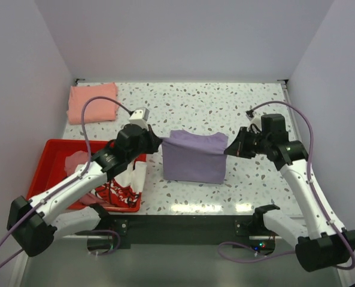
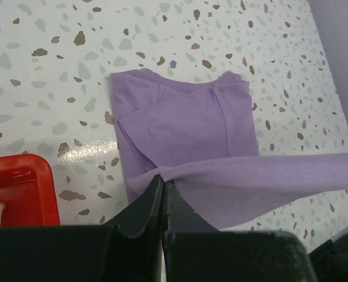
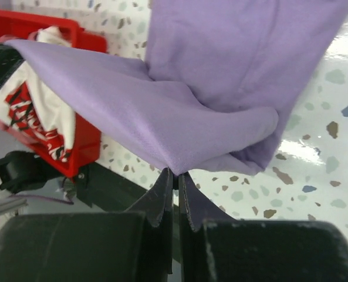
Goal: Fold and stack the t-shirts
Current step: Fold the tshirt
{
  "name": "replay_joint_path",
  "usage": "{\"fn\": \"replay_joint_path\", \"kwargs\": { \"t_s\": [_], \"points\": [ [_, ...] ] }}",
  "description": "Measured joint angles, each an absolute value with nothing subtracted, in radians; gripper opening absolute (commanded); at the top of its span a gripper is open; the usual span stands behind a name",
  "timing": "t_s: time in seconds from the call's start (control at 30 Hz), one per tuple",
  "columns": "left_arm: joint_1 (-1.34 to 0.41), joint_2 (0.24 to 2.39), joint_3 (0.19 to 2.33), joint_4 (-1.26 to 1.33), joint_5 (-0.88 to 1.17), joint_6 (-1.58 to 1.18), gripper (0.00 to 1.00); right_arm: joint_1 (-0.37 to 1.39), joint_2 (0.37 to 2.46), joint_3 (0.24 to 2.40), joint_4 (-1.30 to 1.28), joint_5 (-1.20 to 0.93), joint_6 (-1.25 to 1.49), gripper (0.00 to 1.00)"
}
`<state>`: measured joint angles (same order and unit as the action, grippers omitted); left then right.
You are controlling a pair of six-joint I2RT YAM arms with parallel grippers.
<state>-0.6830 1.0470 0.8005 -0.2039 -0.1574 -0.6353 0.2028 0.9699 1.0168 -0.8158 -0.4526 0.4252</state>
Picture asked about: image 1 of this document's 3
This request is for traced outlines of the purple t shirt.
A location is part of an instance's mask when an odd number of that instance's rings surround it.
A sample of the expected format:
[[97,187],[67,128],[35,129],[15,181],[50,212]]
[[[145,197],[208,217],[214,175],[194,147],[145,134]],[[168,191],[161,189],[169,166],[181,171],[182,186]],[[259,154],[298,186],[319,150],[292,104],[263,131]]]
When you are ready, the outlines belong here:
[[162,139],[163,177],[170,181],[222,184],[226,176],[228,136],[203,136],[173,130]]

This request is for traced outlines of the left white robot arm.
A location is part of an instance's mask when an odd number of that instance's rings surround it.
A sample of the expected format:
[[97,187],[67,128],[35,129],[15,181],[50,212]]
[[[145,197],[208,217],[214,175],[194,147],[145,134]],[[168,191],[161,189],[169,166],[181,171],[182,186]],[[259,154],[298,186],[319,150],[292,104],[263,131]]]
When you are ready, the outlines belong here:
[[89,191],[123,173],[141,154],[154,154],[162,139],[151,127],[127,124],[117,138],[95,153],[82,169],[30,200],[18,197],[11,203],[7,230],[30,257],[44,252],[64,229],[59,220],[64,210]]

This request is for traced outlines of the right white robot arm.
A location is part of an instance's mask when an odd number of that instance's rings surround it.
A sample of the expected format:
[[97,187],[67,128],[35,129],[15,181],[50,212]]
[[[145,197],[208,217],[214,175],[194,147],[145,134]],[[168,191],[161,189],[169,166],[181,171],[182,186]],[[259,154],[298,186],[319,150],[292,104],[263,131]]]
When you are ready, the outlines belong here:
[[292,220],[275,204],[254,210],[249,230],[279,235],[295,250],[307,272],[326,267],[343,268],[353,261],[355,230],[346,229],[324,196],[311,167],[310,155],[301,141],[291,141],[281,114],[261,117],[261,126],[241,127],[226,155],[252,159],[264,155],[289,185],[305,225]]

